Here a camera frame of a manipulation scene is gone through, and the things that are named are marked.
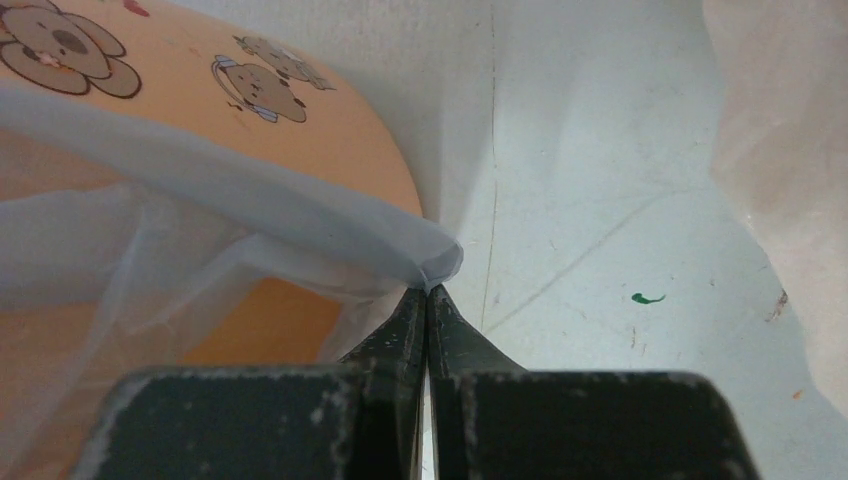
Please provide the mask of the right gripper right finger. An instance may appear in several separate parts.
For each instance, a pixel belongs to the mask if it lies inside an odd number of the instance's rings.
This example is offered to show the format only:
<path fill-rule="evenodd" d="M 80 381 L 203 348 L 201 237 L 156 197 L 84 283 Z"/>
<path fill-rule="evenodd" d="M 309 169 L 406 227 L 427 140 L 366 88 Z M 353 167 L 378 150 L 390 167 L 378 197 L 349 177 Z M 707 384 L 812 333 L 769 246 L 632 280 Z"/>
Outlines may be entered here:
<path fill-rule="evenodd" d="M 685 371 L 533 371 L 427 298 L 440 479 L 756 479 L 735 417 Z"/>

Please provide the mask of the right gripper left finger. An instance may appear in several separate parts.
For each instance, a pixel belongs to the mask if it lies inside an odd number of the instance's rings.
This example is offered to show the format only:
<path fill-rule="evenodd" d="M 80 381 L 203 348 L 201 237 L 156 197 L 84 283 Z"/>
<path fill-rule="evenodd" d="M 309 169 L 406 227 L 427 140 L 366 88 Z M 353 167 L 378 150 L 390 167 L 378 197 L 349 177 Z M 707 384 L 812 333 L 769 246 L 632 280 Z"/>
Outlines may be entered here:
<path fill-rule="evenodd" d="M 73 479 L 417 479 L 426 296 L 334 363 L 148 368 L 107 395 Z"/>

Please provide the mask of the blue plastic trash bag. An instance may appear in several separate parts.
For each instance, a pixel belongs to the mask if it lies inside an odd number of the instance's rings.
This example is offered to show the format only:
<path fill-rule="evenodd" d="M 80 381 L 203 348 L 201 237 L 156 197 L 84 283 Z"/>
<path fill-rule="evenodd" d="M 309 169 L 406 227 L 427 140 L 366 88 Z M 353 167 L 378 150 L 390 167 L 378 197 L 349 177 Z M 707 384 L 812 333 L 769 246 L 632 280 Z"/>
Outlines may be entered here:
<path fill-rule="evenodd" d="M 338 350 L 462 260 L 375 197 L 5 80 L 1 475 L 60 478 L 118 379 L 175 363 L 263 280 L 340 302 Z"/>

